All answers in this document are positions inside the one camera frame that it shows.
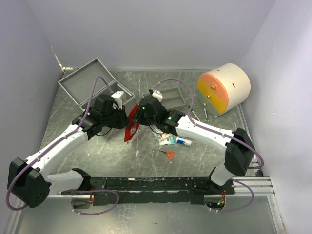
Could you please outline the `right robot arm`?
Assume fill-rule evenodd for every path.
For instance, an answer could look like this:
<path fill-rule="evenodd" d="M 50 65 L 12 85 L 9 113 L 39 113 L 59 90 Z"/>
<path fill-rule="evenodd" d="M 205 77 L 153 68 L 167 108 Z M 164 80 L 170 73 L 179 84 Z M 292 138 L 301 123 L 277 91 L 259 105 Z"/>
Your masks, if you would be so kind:
<path fill-rule="evenodd" d="M 223 152 L 224 162 L 213 170 L 207 181 L 207 189 L 212 194 L 219 193 L 232 177 L 244 176 L 255 154 L 253 143 L 244 129 L 232 131 L 216 128 L 181 111 L 168 111 L 152 95 L 140 101 L 133 120 L 140 125 L 154 125 L 166 134 L 200 141 Z"/>

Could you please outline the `red first aid pouch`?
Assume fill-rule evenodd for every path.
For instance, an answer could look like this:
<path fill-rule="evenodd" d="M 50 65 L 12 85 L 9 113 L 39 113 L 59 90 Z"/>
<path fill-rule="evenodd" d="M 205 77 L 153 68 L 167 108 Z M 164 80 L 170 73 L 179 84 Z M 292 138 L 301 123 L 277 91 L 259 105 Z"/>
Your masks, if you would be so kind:
<path fill-rule="evenodd" d="M 138 108 L 139 108 L 139 105 L 136 104 L 128 115 L 128 120 L 130 121 L 130 125 L 128 125 L 125 128 L 124 142 L 130 141 L 139 129 L 139 123 L 133 120 L 133 117 L 135 113 L 137 112 Z"/>

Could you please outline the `white blue gauze packet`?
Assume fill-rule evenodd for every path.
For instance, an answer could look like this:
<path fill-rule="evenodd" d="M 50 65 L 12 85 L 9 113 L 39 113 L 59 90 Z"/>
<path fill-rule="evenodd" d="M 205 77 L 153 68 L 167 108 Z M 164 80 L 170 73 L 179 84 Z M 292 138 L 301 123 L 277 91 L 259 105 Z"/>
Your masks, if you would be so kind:
<path fill-rule="evenodd" d="M 152 130 L 154 136 L 156 137 L 156 139 L 159 142 L 164 141 L 164 140 L 166 140 L 166 139 L 168 139 L 170 137 L 170 134 L 163 133 L 161 130 L 159 130 L 155 126 L 151 126 L 151 130 Z"/>

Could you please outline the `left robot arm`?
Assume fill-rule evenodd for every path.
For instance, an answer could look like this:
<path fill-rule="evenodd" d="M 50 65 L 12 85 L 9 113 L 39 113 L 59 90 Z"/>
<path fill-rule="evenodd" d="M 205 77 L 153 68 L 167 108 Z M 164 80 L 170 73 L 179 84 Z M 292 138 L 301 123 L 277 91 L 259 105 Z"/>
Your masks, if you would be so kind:
<path fill-rule="evenodd" d="M 99 95 L 85 112 L 72 121 L 67 129 L 37 153 L 23 160 L 15 158 L 9 166 L 6 204 L 13 194 L 30 208 L 40 205 L 50 194 L 75 190 L 84 195 L 91 189 L 91 177 L 79 168 L 51 175 L 55 166 L 75 148 L 98 135 L 104 127 L 122 129 L 130 124 L 123 100 L 124 91 Z"/>

